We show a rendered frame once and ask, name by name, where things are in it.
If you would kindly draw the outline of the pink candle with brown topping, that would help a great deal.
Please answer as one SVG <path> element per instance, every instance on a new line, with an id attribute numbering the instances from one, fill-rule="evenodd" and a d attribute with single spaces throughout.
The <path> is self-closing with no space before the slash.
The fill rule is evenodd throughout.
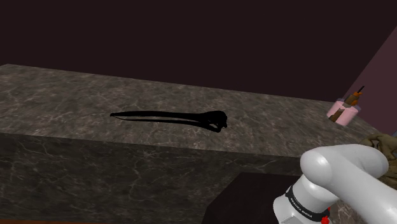
<path id="1" fill-rule="evenodd" d="M 327 112 L 329 120 L 342 126 L 347 126 L 351 120 L 361 111 L 358 101 L 362 95 L 362 86 L 358 91 L 350 94 L 345 99 L 339 98 Z"/>

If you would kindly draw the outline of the crumpled olive cloth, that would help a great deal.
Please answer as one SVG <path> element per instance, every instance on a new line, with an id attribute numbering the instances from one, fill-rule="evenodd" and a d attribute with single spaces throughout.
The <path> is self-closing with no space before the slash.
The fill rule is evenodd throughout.
<path id="1" fill-rule="evenodd" d="M 379 180 L 397 190 L 397 136 L 372 134 L 366 136 L 359 143 L 379 150 L 387 158 L 388 171 Z"/>

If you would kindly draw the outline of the black long-handled kitchen tongs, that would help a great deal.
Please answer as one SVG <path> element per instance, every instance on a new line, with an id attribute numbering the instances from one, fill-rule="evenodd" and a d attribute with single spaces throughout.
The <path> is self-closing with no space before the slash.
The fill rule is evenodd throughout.
<path id="1" fill-rule="evenodd" d="M 176 113 L 166 111 L 124 111 L 111 113 L 110 117 L 125 120 L 125 117 L 159 117 L 159 120 L 127 119 L 127 121 L 179 123 L 201 127 L 213 132 L 221 132 L 227 128 L 227 115 L 223 111 L 208 111 L 205 113 Z"/>

